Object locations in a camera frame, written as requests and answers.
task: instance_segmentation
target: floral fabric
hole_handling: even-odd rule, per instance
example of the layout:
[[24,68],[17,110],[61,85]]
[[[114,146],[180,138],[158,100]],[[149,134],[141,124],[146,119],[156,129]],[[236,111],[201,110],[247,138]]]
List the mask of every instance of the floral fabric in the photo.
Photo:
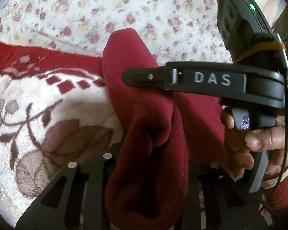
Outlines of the floral fabric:
[[231,62],[217,0],[1,0],[0,40],[102,55],[111,32],[134,28],[159,64]]

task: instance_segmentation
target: black handle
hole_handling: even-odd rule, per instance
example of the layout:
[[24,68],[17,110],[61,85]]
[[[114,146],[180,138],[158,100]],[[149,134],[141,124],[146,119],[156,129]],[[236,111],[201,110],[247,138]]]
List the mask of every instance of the black handle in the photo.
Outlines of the black handle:
[[[264,115],[256,110],[246,110],[241,108],[232,108],[232,116],[235,121],[235,129],[238,131],[250,131],[273,127],[276,125],[276,117]],[[249,193],[255,193],[259,190],[263,175],[269,161],[267,150],[263,152],[250,152],[254,158],[254,167],[251,170],[245,170],[243,178],[239,183],[247,186]]]

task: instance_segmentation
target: hand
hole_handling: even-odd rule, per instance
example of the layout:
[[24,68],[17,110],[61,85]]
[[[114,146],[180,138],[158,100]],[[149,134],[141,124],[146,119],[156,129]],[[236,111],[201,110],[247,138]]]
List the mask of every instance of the hand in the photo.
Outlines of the hand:
[[228,107],[224,108],[220,119],[225,126],[224,146],[229,158],[229,168],[234,175],[241,178],[244,169],[250,170],[254,166],[254,159],[249,151],[272,150],[264,179],[277,178],[284,158],[285,124],[277,119],[275,127],[253,130],[248,133],[236,132],[233,129],[234,119]]

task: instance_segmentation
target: black cable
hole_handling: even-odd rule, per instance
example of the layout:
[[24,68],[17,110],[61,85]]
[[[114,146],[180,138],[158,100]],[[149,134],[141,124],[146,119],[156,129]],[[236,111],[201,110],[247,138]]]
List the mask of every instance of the black cable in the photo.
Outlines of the black cable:
[[273,194],[275,193],[275,191],[278,188],[278,185],[281,182],[282,176],[283,176],[285,168],[286,168],[287,158],[288,158],[288,69],[286,69],[284,71],[284,75],[283,76],[284,76],[284,79],[285,79],[285,91],[284,91],[284,94],[285,94],[285,148],[284,148],[284,159],[283,159],[282,168],[280,170],[280,175],[279,175],[279,177],[277,179],[276,185],[274,186],[271,194],[269,195],[269,197],[266,200],[267,203],[271,200]]
[[259,197],[256,197],[256,196],[248,196],[249,199],[254,199],[254,200],[258,200],[260,201],[260,203],[263,205],[263,207],[268,210],[268,212],[275,218],[279,218],[280,215],[274,211],[273,208],[271,208],[268,203],[266,201],[264,201],[263,199],[259,198]]

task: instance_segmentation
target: green led light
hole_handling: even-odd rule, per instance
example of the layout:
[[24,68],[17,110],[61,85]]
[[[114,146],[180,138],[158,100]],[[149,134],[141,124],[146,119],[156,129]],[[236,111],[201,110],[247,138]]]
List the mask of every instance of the green led light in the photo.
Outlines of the green led light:
[[256,12],[255,7],[254,7],[253,4],[251,4],[250,7],[251,7],[252,10],[254,10]]

